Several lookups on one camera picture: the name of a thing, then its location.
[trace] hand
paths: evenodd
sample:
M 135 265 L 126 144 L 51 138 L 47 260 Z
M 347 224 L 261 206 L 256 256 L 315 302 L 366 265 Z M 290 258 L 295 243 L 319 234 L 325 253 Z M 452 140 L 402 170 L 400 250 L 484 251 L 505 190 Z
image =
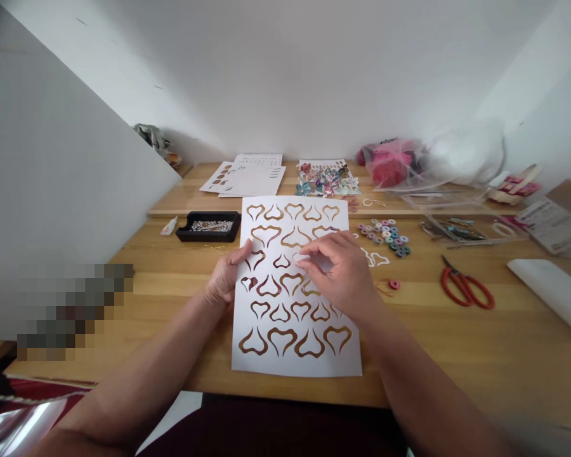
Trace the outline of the hand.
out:
M 351 232 L 331 233 L 318 238 L 300 250 L 301 255 L 322 253 L 334 266 L 328 273 L 310 260 L 300 260 L 303 268 L 319 291 L 336 308 L 354 322 L 383 307 L 383 301 L 374 288 L 368 262 Z
M 205 293 L 207 298 L 218 305 L 226 306 L 235 300 L 235 281 L 237 280 L 237 265 L 243 262 L 252 251 L 252 240 L 248 239 L 243 247 L 222 256 L 211 278 L 207 282 Z

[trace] right hand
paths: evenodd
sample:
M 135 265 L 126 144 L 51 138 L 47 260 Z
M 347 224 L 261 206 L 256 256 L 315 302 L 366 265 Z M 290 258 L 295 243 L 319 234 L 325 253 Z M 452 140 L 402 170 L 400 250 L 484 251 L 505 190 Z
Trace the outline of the right hand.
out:
M 374 288 L 366 257 L 351 232 L 327 234 L 300 250 L 301 255 L 318 253 L 327 256 L 334 264 L 327 273 L 310 260 L 300 260 L 296 266 L 305 270 L 322 295 L 336 308 L 355 322 L 383 306 Z

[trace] sticker sheet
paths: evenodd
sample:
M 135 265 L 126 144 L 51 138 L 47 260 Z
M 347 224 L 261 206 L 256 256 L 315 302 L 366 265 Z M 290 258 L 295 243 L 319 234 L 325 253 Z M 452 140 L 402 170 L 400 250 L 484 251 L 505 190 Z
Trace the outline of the sticker sheet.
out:
M 234 195 L 275 195 L 286 167 L 222 162 L 199 189 Z
M 266 167 L 276 167 L 281 166 L 281 162 L 283 159 L 283 154 L 237 154 L 235 157 L 234 165 L 239 164 L 255 164 L 255 165 L 263 165 Z M 235 194 L 220 194 L 218 197 L 220 198 L 229 198 L 229 197 L 249 197 L 250 195 L 235 195 Z
M 298 162 L 296 195 L 330 197 L 361 193 L 359 180 L 352 175 L 344 159 Z
M 235 288 L 232 369 L 281 376 L 361 376 L 360 340 L 352 321 L 297 268 L 311 240 L 349 229 L 346 201 L 312 197 L 243 198 Z M 327 271 L 327 258 L 313 259 Z

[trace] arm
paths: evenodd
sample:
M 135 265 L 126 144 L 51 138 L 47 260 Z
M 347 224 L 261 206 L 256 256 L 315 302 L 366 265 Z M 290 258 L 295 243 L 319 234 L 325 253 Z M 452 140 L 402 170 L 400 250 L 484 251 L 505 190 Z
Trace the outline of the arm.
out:
M 233 302 L 237 264 L 252 243 L 220 259 L 176 317 L 51 430 L 34 456 L 134 455 L 165 415 L 212 330 Z
M 312 241 L 300 253 L 322 253 L 333 262 L 326 274 L 309 260 L 297 265 L 364 333 L 393 414 L 417 455 L 513 454 L 488 419 L 385 307 L 365 256 L 349 232 Z

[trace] metal tool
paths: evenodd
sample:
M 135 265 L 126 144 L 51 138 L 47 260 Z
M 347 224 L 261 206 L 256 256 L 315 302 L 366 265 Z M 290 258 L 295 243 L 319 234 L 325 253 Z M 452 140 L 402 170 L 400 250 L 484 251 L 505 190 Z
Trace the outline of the metal tool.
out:
M 473 278 L 472 276 L 467 276 L 462 272 L 460 272 L 458 269 L 453 267 L 448 260 L 446 260 L 446 257 L 442 256 L 442 260 L 446 264 L 446 267 L 442 272 L 442 278 L 440 279 L 440 282 L 442 283 L 442 288 L 446 292 L 446 295 L 448 295 L 452 301 L 464 307 L 470 307 L 474 303 L 484 309 L 493 309 L 495 307 L 495 299 L 493 298 L 489 290 L 484 286 L 484 284 L 482 284 L 480 281 Z M 449 284 L 448 284 L 449 278 L 452 279 L 452 282 L 455 283 L 457 289 L 459 289 L 460 292 L 463 294 L 463 296 L 465 297 L 465 301 L 458 298 L 449 289 Z M 485 295 L 487 299 L 485 303 L 480 301 L 480 299 L 476 296 L 476 294 L 474 294 L 470 283 L 474 284 L 476 287 L 478 287 L 478 289 L 482 291 L 482 293 Z

